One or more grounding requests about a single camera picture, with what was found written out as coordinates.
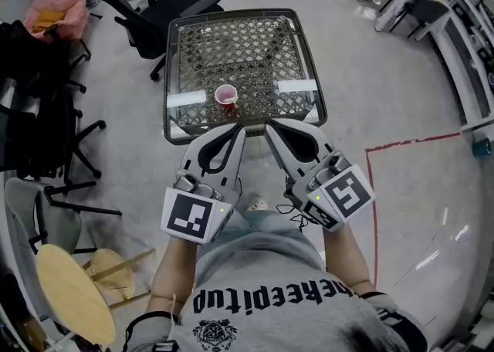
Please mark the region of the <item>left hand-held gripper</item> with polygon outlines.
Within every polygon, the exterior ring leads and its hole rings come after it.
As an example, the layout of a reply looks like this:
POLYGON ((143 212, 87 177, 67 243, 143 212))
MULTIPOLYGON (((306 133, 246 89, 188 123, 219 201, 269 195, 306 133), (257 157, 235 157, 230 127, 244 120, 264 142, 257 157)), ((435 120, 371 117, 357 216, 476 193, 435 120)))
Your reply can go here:
POLYGON ((245 139, 245 128, 234 123, 216 127, 188 145, 181 161, 185 171, 177 172, 174 185, 165 192, 161 230, 199 245, 216 239, 242 195, 238 173, 245 139), (221 163, 214 166, 211 161, 218 154, 221 163), (195 176, 206 174, 218 179, 195 176))

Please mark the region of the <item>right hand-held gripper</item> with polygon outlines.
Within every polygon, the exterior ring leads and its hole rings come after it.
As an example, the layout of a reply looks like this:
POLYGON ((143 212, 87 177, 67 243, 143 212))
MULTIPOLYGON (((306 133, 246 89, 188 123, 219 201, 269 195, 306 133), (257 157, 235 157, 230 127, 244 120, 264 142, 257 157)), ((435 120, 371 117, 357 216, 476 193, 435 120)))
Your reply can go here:
POLYGON ((360 167, 342 152, 332 152, 318 127, 296 119, 271 119, 265 123, 265 138, 279 167, 289 178, 298 178, 285 196, 326 231, 335 232, 374 202, 375 193, 360 167), (320 163, 306 173, 304 167, 314 161, 320 163))

